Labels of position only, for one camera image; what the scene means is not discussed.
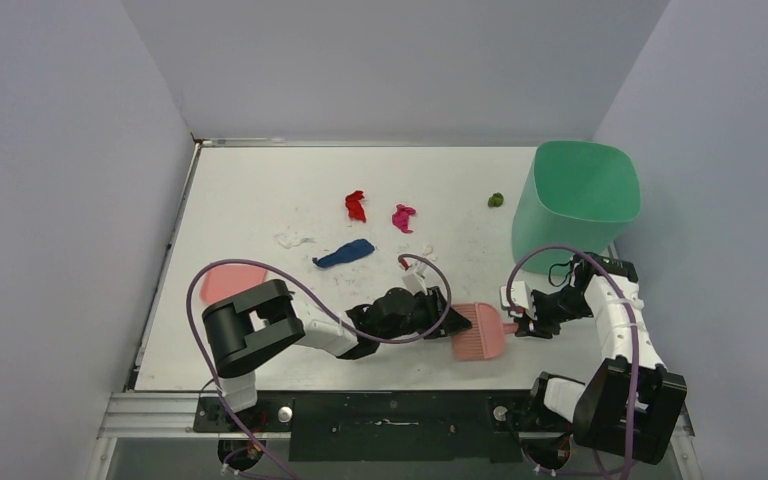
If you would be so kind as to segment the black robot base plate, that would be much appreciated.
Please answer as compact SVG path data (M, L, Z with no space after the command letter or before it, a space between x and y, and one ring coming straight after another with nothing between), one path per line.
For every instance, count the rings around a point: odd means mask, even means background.
M219 452L257 438L287 437L293 462L453 461L519 463L564 457L570 445L620 456L622 407L600 405L573 423L527 390L393 392L264 391L229 414L217 396L199 399L197 433L217 433Z

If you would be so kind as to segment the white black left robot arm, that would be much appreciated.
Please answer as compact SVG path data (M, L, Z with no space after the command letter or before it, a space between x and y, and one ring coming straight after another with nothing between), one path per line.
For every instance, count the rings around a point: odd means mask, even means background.
M258 417L256 370L292 345L340 360L373 355L381 341L420 334L424 340L467 332L472 322L438 287L395 287L357 305L335 322L310 302L293 299L282 280L270 280L208 306L202 313L224 399L219 416L230 428L250 428Z

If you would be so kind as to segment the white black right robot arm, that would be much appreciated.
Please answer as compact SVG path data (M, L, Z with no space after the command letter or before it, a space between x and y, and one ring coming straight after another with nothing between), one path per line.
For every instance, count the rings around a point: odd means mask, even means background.
M551 339L565 322L593 320L602 360L587 382L541 373L525 415L540 429L566 423L569 438L583 447L655 465L682 412L686 381L654 348L632 263L575 250L566 265L568 278L557 291L531 290L524 300L507 279L502 305L516 316L519 337Z

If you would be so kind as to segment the pink dustpan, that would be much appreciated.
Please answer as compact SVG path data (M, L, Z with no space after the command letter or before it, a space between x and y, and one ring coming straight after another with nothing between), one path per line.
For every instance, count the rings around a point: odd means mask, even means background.
M211 305L264 282L267 271L251 265L226 264L210 269L202 282L200 299Z

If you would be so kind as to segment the pink hand broom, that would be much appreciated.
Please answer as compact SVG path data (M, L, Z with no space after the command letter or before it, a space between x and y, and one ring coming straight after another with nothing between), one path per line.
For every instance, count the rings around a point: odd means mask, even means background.
M499 357L506 349L506 337L518 328L516 323L503 322L499 311L484 302L455 304L454 310L472 324L452 336L453 357L459 362Z

